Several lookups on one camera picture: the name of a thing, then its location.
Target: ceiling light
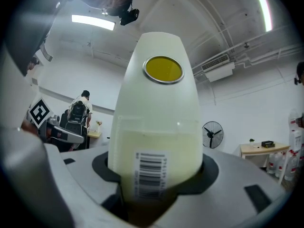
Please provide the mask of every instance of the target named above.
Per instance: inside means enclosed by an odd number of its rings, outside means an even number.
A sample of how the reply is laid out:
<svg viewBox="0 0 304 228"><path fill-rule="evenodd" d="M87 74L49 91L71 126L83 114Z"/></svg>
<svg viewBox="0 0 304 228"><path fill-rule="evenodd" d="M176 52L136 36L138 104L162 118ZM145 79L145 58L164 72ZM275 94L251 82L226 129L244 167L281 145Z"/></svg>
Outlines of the ceiling light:
<svg viewBox="0 0 304 228"><path fill-rule="evenodd" d="M259 0L259 1L261 4L261 7L262 7L263 15L264 15L266 32L268 32L268 31L272 30L272 23L271 23L271 17L270 17L268 4L267 4L266 0Z"/></svg>
<svg viewBox="0 0 304 228"><path fill-rule="evenodd" d="M72 21L75 23L95 25L95 26L106 28L109 30L114 30L114 27L115 27L114 22L110 22L110 21L107 21L104 19L88 17L88 16L81 16L81 15L72 15Z"/></svg>

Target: barcode label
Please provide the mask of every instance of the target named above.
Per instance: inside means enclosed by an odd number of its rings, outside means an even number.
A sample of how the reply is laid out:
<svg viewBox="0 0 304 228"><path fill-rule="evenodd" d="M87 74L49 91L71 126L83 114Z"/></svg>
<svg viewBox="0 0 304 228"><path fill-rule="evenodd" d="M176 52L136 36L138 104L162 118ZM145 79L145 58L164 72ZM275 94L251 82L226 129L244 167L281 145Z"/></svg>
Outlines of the barcode label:
<svg viewBox="0 0 304 228"><path fill-rule="evenodd" d="M139 199L160 200L167 184L167 155L161 152L136 152L134 192Z"/></svg>

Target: small table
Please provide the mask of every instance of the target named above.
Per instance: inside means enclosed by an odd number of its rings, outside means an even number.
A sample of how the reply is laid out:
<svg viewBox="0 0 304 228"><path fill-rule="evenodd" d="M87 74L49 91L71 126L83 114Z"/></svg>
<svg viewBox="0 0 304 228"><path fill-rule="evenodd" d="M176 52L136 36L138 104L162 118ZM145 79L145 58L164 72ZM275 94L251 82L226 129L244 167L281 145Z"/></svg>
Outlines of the small table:
<svg viewBox="0 0 304 228"><path fill-rule="evenodd" d="M89 133L87 134L86 148L87 149L90 148L90 140L91 140L91 138L98 139L100 136L101 136L101 133L89 131Z"/></svg>
<svg viewBox="0 0 304 228"><path fill-rule="evenodd" d="M255 143L254 147L251 146L249 143L248 144L240 144L240 153L241 153L241 157L243 159L246 158L246 156L250 156L250 155L263 155L263 154L271 154L271 153L277 153L277 152L288 152L289 150L289 145L283 144L283 143L279 143L279 142L274 142L275 143L275 147L272 148L265 148L261 145L261 143ZM286 166L287 166L287 161L288 161L288 156L286 154L285 157L285 162L283 165L283 169L279 178L279 185L282 182L282 179L284 177L285 174L285 170L286 170Z"/></svg>

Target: yellow cap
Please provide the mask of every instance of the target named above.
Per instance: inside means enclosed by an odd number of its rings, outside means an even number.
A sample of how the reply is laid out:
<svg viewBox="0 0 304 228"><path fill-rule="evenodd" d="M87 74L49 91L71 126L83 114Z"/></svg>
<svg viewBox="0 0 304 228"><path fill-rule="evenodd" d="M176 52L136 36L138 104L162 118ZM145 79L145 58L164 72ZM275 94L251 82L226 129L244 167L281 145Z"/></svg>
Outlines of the yellow cap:
<svg viewBox="0 0 304 228"><path fill-rule="evenodd" d="M144 71L149 79L162 84L175 84L184 76L179 63L165 56L149 58L144 64Z"/></svg>

